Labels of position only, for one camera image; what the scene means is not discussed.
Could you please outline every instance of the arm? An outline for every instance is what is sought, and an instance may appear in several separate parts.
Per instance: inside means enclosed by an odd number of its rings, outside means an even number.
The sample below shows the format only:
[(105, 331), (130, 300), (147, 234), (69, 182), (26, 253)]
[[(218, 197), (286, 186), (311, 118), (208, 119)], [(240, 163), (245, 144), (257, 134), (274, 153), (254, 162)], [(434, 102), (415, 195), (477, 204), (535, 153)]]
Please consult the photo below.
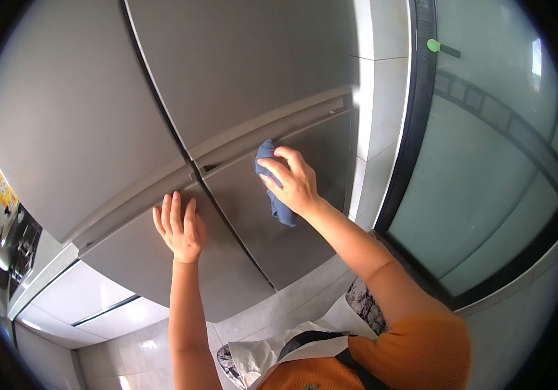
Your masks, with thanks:
[(261, 175), (261, 179), (277, 199), (309, 222), (366, 283), (388, 326), (411, 314), (450, 313), (407, 275), (385, 246), (318, 195), (316, 173), (299, 152), (278, 147), (275, 156), (283, 157), (289, 169), (272, 159), (259, 159), (258, 163), (283, 186), (267, 176)]
[(198, 285), (198, 258), (205, 245), (205, 225), (192, 198), (181, 221), (181, 196), (166, 194), (162, 214), (153, 207), (153, 222), (173, 251), (173, 282), (168, 313), (168, 341), (176, 389), (220, 389), (207, 342)]

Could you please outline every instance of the hand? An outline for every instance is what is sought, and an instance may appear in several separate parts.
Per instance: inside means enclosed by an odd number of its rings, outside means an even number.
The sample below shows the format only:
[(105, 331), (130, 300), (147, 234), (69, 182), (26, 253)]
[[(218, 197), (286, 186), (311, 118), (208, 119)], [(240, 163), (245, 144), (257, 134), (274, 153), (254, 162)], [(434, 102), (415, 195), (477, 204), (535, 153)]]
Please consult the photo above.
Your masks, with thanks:
[(194, 263), (205, 246), (205, 223), (195, 213), (197, 200), (192, 198), (186, 206), (181, 222), (181, 196), (173, 192), (173, 197), (164, 195), (162, 217), (157, 207), (153, 207), (153, 222), (164, 242), (173, 251), (174, 261)]
[(259, 177), (278, 200), (290, 207), (293, 212), (306, 218), (322, 200), (316, 190), (316, 173), (297, 150), (279, 146), (275, 149), (275, 156), (283, 157), (290, 169), (273, 159), (259, 159), (257, 163), (268, 169), (283, 187), (279, 187), (271, 177), (265, 175)]

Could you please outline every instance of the orange sleeve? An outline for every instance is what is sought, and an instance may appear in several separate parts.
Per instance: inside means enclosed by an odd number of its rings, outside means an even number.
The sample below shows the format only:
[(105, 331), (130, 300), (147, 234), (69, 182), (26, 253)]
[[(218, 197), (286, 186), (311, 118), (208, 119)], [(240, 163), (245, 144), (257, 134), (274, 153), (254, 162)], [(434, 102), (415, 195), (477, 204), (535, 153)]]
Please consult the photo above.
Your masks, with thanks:
[(467, 386), (470, 339), (463, 320), (452, 314), (411, 315), (376, 340), (350, 337), (348, 347), (358, 363), (392, 388)]

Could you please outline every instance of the spongebob sticker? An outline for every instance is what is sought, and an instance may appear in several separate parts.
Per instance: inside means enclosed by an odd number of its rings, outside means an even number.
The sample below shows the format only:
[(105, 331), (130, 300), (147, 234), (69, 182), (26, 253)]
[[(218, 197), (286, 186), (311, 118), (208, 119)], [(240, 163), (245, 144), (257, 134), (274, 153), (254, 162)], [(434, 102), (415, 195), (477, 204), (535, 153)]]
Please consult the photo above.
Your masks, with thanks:
[(2, 207), (8, 207), (9, 210), (12, 210), (13, 207), (17, 205), (17, 202), (17, 196), (12, 192), (12, 189), (0, 171), (0, 205), (2, 205)]

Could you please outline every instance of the blue cloth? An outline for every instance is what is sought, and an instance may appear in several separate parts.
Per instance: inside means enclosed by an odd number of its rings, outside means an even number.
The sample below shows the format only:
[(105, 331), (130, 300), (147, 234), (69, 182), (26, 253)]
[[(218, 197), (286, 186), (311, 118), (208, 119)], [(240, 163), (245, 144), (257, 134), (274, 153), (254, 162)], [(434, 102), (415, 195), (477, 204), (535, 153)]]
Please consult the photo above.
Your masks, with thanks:
[[(257, 155), (255, 156), (255, 173), (268, 176), (272, 178), (275, 183), (279, 187), (283, 187), (281, 182), (272, 174), (270, 171), (257, 163), (257, 159), (273, 159), (276, 161), (281, 162), (277, 157), (274, 155), (275, 152), (275, 145), (271, 140), (265, 140), (263, 144), (257, 150)], [(283, 225), (288, 225), (289, 227), (293, 228), (296, 226), (296, 214), (283, 204), (282, 201), (278, 200), (275, 194), (270, 191), (266, 190), (268, 197), (270, 198), (270, 207), (275, 218), (279, 219), (279, 222), (283, 223)]]

